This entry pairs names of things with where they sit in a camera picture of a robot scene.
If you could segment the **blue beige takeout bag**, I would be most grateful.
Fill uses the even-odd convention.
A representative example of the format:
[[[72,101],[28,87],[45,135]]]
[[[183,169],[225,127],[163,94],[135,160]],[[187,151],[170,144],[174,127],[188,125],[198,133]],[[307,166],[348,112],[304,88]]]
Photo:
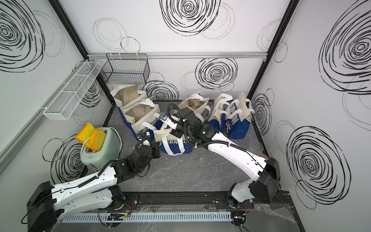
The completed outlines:
[[[127,109],[134,104],[147,99],[147,93],[138,90],[137,85],[118,85],[110,94],[113,96],[116,105],[121,109]]]
[[[195,116],[202,123],[205,123],[212,112],[211,107],[208,105],[209,99],[210,98],[202,97],[198,93],[194,93],[185,100],[183,100],[178,105],[178,107],[180,109],[188,108],[189,110],[194,112]]]
[[[170,156],[189,154],[192,152],[193,146],[187,143],[185,137],[182,135],[181,138],[178,138],[170,134],[172,129],[166,123],[162,123],[159,129],[148,122],[144,122],[142,125],[149,129],[151,140],[159,142],[159,149],[162,152]]]
[[[230,139],[244,139],[255,110],[246,94],[241,92],[227,108],[226,132]]]
[[[134,137],[139,140],[141,133],[150,135],[150,140],[154,140],[154,131],[160,130],[163,122],[159,119],[160,108],[149,98],[135,103],[129,108],[118,108],[124,124],[132,132]]]
[[[233,97],[231,95],[225,93],[220,94],[214,100],[212,111],[208,120],[206,121],[206,124],[223,133],[225,129],[226,117],[229,115],[227,108],[230,106],[230,101],[232,100]]]

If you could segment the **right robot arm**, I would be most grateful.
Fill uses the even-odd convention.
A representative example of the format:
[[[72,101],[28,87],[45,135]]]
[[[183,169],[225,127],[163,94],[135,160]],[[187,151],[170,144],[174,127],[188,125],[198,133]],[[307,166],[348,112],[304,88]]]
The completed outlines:
[[[188,108],[180,109],[170,104],[167,115],[166,122],[174,135],[184,137],[194,148],[205,148],[224,157],[248,175],[247,181],[233,184],[227,193],[227,201],[232,207],[239,208],[245,201],[253,199],[265,204],[272,202],[281,178],[276,159],[252,154],[218,129],[203,124]]]

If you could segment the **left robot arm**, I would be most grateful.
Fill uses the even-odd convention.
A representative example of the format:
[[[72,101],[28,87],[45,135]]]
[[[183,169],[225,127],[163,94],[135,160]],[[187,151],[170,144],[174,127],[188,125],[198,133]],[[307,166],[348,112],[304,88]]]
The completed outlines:
[[[108,161],[97,173],[61,184],[41,183],[27,202],[23,217],[27,230],[47,231],[68,216],[92,209],[120,209],[126,199],[118,185],[139,177],[144,169],[149,169],[152,159],[158,158],[159,143],[145,137],[134,146],[131,155]]]

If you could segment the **mint green toaster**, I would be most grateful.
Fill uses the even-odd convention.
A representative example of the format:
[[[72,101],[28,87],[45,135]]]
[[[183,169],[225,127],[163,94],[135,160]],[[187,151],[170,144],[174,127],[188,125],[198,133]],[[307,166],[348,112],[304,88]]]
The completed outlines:
[[[110,160],[117,160],[122,149],[122,141],[116,129],[100,128],[106,132],[106,138],[100,151],[93,151],[86,146],[80,152],[81,162],[93,171],[100,171]]]

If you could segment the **front yellow toast slice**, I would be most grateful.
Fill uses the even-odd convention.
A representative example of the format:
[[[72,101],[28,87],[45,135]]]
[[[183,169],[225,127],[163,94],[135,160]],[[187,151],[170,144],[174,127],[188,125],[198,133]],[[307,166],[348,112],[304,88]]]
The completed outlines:
[[[105,131],[101,129],[96,129],[90,139],[91,148],[95,151],[100,151],[103,147],[105,138],[106,138]]]

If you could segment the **yellow toast slice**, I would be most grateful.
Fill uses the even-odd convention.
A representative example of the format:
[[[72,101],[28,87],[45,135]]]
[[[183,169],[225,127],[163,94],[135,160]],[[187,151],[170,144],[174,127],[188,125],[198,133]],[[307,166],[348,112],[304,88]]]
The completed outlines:
[[[100,151],[103,147],[105,138],[106,138],[105,131],[101,129],[96,129],[90,139],[91,148],[95,151]]]
[[[75,139],[79,142],[84,143],[88,138],[90,138],[95,132],[95,128],[92,124],[87,123],[85,127],[76,135]]]

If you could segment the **rear yellow toast slice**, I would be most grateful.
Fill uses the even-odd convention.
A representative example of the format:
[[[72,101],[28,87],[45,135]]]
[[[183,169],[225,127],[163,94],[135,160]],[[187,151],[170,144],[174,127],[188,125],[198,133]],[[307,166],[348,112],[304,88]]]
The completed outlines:
[[[84,143],[88,138],[90,138],[95,132],[95,128],[92,124],[87,123],[85,127],[76,135],[75,139],[79,142]]]

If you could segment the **clear plastic cup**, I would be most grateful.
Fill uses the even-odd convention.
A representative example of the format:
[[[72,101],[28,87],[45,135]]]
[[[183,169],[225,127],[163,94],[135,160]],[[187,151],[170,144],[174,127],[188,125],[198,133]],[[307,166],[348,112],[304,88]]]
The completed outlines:
[[[262,154],[263,153],[263,145],[259,141],[251,141],[249,142],[247,151],[252,154]]]

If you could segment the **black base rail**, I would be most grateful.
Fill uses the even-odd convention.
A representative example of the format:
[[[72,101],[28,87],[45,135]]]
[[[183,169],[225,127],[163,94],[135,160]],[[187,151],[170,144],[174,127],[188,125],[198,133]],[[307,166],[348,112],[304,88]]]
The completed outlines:
[[[95,209],[104,209],[108,211],[134,211],[143,206],[183,206],[183,205],[201,205],[210,206],[217,210],[245,210],[254,209],[256,205],[261,205],[261,200],[245,200],[241,203],[233,200],[226,191],[219,192],[123,192],[121,195],[114,193],[111,197],[105,199],[94,193],[91,200],[73,200],[68,206],[77,208],[87,205],[87,209],[80,209],[85,212]]]

